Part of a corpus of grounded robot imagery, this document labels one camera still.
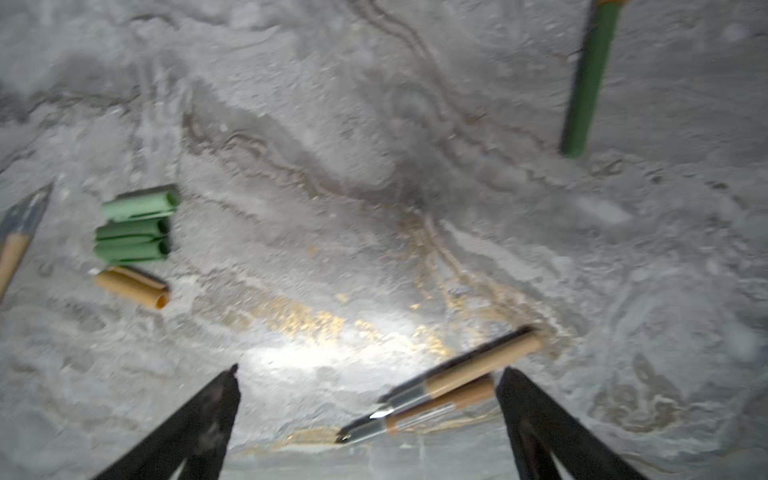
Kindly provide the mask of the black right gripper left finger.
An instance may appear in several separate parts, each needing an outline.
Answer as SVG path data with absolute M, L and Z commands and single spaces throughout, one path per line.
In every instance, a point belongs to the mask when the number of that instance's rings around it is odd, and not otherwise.
M 241 401 L 238 366 L 222 371 L 98 479 L 217 479 Z

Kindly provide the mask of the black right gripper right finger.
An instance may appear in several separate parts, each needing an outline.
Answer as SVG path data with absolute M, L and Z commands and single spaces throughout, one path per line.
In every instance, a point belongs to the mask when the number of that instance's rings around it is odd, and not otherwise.
M 521 479 L 559 479 L 558 465 L 574 479 L 644 478 L 520 370 L 504 370 L 496 398 Z

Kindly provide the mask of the tan pen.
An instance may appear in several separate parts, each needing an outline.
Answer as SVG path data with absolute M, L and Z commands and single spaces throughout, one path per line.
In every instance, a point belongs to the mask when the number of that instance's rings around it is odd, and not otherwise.
M 383 434 L 394 435 L 443 415 L 489 400 L 494 395 L 494 381 L 490 375 L 485 375 L 422 405 L 398 414 L 373 419 L 352 428 L 348 433 L 339 434 L 335 444 L 354 444 Z
M 495 370 L 539 350 L 546 335 L 538 328 L 524 326 L 504 337 L 487 342 L 418 377 L 379 403 L 370 419 L 399 413 L 437 399 Z

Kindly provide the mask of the green capped pen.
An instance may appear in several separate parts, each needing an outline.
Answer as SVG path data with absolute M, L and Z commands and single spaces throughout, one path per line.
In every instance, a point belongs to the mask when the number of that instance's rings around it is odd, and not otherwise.
M 560 142 L 560 153 L 580 158 L 586 151 L 611 44 L 626 1 L 592 1 Z

